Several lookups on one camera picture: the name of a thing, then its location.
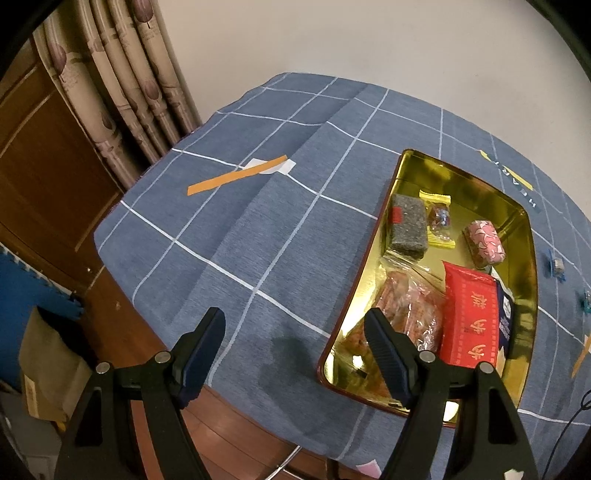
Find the wall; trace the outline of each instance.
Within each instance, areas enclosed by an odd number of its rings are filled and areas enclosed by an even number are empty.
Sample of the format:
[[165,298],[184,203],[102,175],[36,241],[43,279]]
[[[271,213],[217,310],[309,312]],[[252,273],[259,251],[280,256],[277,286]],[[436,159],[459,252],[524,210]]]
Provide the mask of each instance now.
[[591,83],[525,0],[153,0],[203,120],[286,71],[377,83],[490,131],[591,217]]

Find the white paper piece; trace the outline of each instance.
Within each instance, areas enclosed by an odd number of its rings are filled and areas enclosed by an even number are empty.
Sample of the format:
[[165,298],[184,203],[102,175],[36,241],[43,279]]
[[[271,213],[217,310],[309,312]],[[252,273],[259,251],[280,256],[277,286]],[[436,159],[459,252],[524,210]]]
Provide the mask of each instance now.
[[523,478],[523,472],[518,472],[514,468],[505,472],[505,480],[521,480]]
[[[261,165],[263,163],[267,163],[267,161],[259,160],[258,158],[253,158],[250,160],[250,162],[248,162],[246,165],[244,165],[244,168],[256,167],[257,165]],[[293,160],[288,158],[287,160],[280,163],[279,165],[277,165],[273,168],[269,168],[269,170],[262,171],[261,174],[262,175],[270,175],[271,173],[275,173],[276,171],[278,171],[279,173],[283,173],[283,175],[287,175],[291,171],[291,169],[294,167],[295,164],[296,164],[296,162],[294,162]]]
[[382,475],[382,471],[375,459],[369,463],[355,466],[357,467],[357,470],[359,470],[364,475],[371,476],[373,478],[379,478],[379,476]]

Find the beige curtain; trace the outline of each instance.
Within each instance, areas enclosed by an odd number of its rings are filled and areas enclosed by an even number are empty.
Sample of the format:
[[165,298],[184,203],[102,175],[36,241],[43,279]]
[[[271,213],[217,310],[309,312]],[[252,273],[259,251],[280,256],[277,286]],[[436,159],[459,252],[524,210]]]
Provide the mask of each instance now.
[[126,189],[145,161],[124,139],[154,164],[197,128],[150,0],[130,6],[134,19],[125,0],[66,0],[34,33],[58,90]]

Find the black cable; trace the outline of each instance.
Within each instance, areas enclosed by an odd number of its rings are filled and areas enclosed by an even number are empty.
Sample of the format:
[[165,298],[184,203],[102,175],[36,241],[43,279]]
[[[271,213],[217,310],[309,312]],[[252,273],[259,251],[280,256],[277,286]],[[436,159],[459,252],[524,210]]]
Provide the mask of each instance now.
[[573,417],[567,422],[567,424],[563,428],[562,432],[558,436],[558,440],[556,440],[556,443],[554,444],[554,447],[552,448],[552,452],[550,452],[550,457],[548,458],[548,462],[546,463],[546,468],[544,469],[544,473],[542,474],[541,480],[544,480],[544,478],[546,478],[546,474],[548,473],[548,468],[550,468],[550,462],[552,461],[552,457],[556,453],[556,449],[558,448],[558,443],[561,441],[562,437],[566,433],[566,430],[574,422],[575,418],[577,418],[579,413],[581,413],[582,411],[591,410],[591,400],[587,400],[586,402],[584,401],[585,398],[587,397],[587,395],[589,395],[589,394],[591,394],[591,390],[589,390],[585,395],[583,395],[583,398],[581,398],[580,408],[575,412]]

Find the red food package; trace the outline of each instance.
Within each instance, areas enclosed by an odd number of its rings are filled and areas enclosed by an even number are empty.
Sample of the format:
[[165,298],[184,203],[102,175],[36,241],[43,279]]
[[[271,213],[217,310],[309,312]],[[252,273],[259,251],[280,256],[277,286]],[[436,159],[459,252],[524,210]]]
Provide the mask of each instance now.
[[446,305],[439,357],[450,365],[496,366],[499,314],[496,281],[490,275],[443,262]]

